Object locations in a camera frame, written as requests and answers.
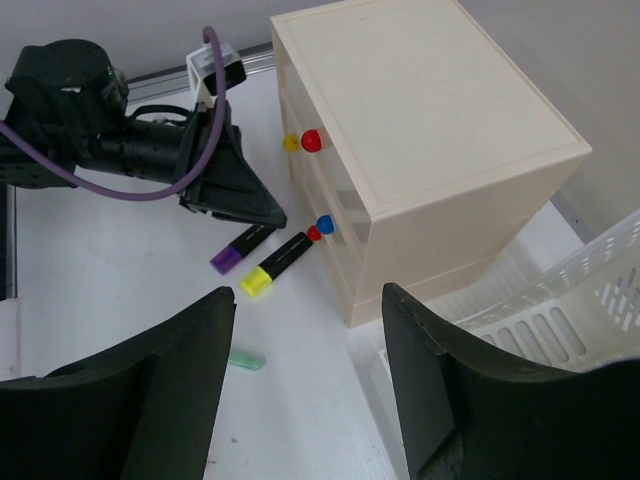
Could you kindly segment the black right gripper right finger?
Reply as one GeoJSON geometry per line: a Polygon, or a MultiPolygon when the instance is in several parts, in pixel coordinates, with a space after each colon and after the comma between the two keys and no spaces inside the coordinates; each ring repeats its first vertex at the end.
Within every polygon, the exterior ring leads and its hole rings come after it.
{"type": "Polygon", "coordinates": [[[635,479],[639,364],[584,373],[497,348],[384,286],[385,343],[413,479],[635,479]]]}

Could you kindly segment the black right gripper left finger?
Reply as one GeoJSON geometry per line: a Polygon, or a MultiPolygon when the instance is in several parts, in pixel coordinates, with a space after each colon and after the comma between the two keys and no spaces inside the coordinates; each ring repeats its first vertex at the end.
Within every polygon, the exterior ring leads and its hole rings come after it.
{"type": "Polygon", "coordinates": [[[2,478],[203,478],[235,311],[220,287],[102,352],[2,382],[2,478]]]}

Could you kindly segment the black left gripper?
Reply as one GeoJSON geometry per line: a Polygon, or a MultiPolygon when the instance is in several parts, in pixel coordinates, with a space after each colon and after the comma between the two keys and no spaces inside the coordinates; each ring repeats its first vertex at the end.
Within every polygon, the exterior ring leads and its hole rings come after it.
{"type": "MultiPolygon", "coordinates": [[[[89,141],[89,169],[162,183],[181,181],[196,166],[210,137],[215,112],[191,112],[182,126],[135,117],[122,128],[89,141]]],[[[231,109],[206,168],[179,196],[193,213],[243,224],[283,229],[284,210],[244,158],[241,131],[231,124],[231,109]]]]}

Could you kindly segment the cream drawer cabinet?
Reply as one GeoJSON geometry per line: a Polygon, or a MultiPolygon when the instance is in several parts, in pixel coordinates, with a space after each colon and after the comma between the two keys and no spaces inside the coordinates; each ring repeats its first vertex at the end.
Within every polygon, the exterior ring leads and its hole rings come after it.
{"type": "Polygon", "coordinates": [[[591,146],[456,1],[342,1],[274,16],[293,185],[356,327],[396,283],[476,281],[591,146]]]}

